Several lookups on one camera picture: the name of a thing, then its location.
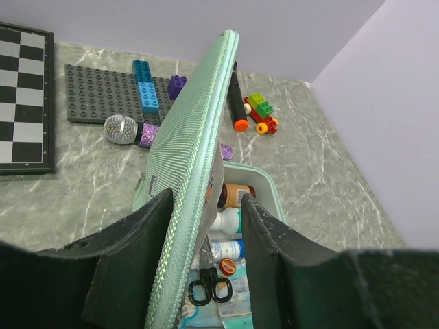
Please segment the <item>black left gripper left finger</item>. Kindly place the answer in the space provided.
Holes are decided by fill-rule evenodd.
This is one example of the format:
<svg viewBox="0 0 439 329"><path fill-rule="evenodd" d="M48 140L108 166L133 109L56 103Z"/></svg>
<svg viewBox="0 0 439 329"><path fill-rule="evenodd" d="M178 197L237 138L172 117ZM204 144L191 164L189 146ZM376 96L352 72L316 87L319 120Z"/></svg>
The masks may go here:
<svg viewBox="0 0 439 329"><path fill-rule="evenodd" d="M2 243L1 327L144 327L172 210L168 189L61 249Z"/></svg>

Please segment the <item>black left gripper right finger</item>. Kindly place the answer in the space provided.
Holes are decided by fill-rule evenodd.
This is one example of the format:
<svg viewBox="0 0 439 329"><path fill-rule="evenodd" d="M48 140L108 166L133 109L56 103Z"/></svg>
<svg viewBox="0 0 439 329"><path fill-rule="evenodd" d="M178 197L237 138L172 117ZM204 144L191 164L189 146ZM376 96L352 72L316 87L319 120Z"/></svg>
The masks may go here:
<svg viewBox="0 0 439 329"><path fill-rule="evenodd" d="M437 328L438 253L335 252L242 201L255 328Z"/></svg>

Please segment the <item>small red balm tin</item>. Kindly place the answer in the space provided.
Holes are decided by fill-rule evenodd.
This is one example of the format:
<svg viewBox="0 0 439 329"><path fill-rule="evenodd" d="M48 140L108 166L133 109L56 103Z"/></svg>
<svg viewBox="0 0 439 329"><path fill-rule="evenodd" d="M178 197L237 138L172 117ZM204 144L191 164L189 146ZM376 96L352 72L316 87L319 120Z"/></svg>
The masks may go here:
<svg viewBox="0 0 439 329"><path fill-rule="evenodd" d="M237 266L234 260L223 258L219 262L219 269L225 276L231 276L236 272Z"/></svg>

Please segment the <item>blue white bandage roll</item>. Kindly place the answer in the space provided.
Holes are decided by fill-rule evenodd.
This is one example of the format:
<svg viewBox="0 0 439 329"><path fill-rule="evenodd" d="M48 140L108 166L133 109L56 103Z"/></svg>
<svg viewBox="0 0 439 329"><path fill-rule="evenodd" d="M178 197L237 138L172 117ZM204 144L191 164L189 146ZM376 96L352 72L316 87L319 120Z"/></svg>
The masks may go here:
<svg viewBox="0 0 439 329"><path fill-rule="evenodd" d="M229 240L229 241L210 241L211 253L213 261L218 263L224 258L237 260L245 256L244 242L242 239Z"/></svg>

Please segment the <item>small black scissors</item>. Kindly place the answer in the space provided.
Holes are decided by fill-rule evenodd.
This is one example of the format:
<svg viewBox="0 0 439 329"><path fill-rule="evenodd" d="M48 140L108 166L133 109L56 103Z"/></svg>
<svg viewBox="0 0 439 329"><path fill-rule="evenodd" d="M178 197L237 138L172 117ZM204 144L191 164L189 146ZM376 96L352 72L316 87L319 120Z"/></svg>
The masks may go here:
<svg viewBox="0 0 439 329"><path fill-rule="evenodd" d="M206 306L211 300L219 304L223 304L231 300L233 296L233 287L228 278L218 276L215 267L202 268L199 270L199 278L189 283L188 294L189 300L195 306ZM217 293L219 284L226 285L226 295L221 297ZM204 289L205 298L197 300L194 295L195 287L200 286Z"/></svg>

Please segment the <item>blue wipes packet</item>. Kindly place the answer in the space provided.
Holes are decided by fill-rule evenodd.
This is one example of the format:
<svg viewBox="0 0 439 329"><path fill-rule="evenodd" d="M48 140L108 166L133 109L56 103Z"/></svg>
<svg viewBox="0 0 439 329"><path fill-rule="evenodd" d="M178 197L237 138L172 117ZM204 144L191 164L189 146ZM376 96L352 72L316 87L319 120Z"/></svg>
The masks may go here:
<svg viewBox="0 0 439 329"><path fill-rule="evenodd" d="M195 306L185 296L179 328L224 328L217 302L211 300L206 306Z"/></svg>

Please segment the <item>white green-label bottle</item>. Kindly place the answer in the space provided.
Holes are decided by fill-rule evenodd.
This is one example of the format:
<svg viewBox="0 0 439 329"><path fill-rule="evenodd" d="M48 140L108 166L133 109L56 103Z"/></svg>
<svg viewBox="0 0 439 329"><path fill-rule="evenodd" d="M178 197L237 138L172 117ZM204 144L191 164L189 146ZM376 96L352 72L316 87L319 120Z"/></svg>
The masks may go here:
<svg viewBox="0 0 439 329"><path fill-rule="evenodd" d="M210 231L222 232L227 236L242 233L241 209L225 208L217 216L210 227Z"/></svg>

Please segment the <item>brown orange-cap medicine bottle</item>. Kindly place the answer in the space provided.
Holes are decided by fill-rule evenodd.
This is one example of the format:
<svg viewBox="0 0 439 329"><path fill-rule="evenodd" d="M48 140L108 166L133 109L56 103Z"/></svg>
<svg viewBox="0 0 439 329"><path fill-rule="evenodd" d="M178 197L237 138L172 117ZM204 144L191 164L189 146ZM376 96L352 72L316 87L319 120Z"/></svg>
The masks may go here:
<svg viewBox="0 0 439 329"><path fill-rule="evenodd" d="M256 197L253 186L223 183L217 201L218 208L241 208L242 198L245 194Z"/></svg>

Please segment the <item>mint green medicine case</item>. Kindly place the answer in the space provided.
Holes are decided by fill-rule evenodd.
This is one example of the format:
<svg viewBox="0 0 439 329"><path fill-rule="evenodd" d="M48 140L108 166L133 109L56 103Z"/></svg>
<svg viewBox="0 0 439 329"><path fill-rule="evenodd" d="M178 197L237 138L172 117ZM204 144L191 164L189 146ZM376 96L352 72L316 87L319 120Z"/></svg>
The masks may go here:
<svg viewBox="0 0 439 329"><path fill-rule="evenodd" d="M239 34L226 30L204 55L161 123L137 185L133 210L165 189L173 192L146 328L177 324L193 257L217 215L224 181L220 128L238 43Z"/></svg>

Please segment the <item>blue-topped small bag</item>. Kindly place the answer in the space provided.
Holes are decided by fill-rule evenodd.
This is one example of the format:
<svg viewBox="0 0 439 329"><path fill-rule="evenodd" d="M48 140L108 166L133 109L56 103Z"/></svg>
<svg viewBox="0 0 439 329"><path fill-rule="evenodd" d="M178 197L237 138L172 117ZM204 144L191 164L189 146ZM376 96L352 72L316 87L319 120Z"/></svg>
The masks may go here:
<svg viewBox="0 0 439 329"><path fill-rule="evenodd" d="M229 277L233 295L228 302L218 304L218 310L226 329L253 329L250 289L248 285L246 261L236 261L237 270Z"/></svg>

